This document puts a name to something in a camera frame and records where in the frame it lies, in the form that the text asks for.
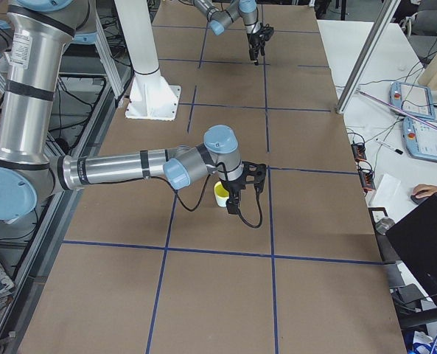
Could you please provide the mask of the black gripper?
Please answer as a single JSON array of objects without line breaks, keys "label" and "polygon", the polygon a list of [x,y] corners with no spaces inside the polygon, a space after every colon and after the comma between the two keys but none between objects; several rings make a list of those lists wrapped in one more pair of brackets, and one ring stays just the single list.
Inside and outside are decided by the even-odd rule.
[{"label": "black gripper", "polygon": [[259,52],[261,56],[265,56],[265,41],[259,38],[259,33],[248,34],[248,46],[249,46],[249,56],[250,61],[254,63],[255,66],[259,65]]},{"label": "black gripper", "polygon": [[238,215],[240,213],[241,191],[246,189],[245,178],[240,176],[232,181],[225,180],[225,189],[229,193],[229,198],[226,201],[227,211],[230,215]]}]

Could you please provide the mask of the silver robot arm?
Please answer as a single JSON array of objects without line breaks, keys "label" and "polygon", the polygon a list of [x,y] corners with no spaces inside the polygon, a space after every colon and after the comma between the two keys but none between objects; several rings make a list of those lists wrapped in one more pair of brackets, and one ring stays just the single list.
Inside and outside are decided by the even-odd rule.
[{"label": "silver robot arm", "polygon": [[49,158],[44,152],[64,48],[94,25],[93,1],[11,1],[15,25],[0,121],[0,220],[20,218],[61,190],[165,176],[179,190],[217,174],[239,211],[247,174],[237,138],[226,125],[195,147],[141,150],[117,156]]},{"label": "silver robot arm", "polygon": [[224,10],[217,8],[211,1],[188,1],[205,17],[215,35],[221,35],[239,18],[243,20],[250,60],[259,64],[259,56],[265,56],[265,44],[274,33],[274,28],[259,20],[259,10],[254,0],[231,1]]}]

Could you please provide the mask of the person's hand on mouse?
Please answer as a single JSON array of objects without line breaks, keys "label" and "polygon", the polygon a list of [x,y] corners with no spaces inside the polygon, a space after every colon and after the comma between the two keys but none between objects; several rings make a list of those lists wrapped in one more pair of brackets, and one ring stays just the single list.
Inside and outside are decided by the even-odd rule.
[{"label": "person's hand on mouse", "polygon": [[436,185],[418,184],[413,188],[411,195],[414,198],[422,199],[422,198],[428,198],[434,193],[437,193]]}]

